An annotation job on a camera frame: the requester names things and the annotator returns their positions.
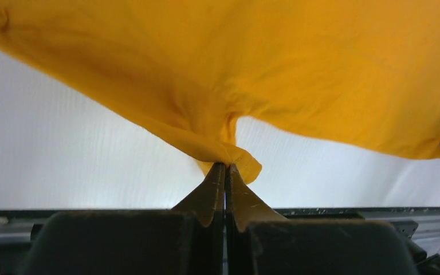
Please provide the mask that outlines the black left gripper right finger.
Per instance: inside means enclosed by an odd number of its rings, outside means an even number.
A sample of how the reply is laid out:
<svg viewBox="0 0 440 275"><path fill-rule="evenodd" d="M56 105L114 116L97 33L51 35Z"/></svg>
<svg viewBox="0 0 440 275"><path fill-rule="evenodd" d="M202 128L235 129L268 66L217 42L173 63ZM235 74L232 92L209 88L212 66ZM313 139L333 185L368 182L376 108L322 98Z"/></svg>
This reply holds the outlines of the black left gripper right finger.
<svg viewBox="0 0 440 275"><path fill-rule="evenodd" d="M230 274L417 274L402 236L383 221L287 219L226 170Z"/></svg>

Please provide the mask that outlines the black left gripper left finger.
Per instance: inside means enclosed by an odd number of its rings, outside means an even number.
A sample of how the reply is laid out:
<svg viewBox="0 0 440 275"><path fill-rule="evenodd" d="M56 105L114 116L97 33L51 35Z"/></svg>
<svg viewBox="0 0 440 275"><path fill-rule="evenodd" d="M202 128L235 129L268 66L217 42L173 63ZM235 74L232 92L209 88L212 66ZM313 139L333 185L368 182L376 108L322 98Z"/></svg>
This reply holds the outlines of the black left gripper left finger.
<svg viewBox="0 0 440 275"><path fill-rule="evenodd" d="M226 167L169 210L61 211L40 230L22 274L221 274Z"/></svg>

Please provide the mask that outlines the yellow t-shirt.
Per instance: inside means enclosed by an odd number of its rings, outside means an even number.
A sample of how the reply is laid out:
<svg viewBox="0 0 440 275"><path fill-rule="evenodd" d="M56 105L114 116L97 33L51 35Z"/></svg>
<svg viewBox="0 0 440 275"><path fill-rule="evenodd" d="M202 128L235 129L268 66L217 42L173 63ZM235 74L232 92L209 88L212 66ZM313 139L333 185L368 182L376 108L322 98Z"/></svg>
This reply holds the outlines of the yellow t-shirt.
<svg viewBox="0 0 440 275"><path fill-rule="evenodd" d="M242 116L440 158L440 1L0 1L0 50L246 183Z"/></svg>

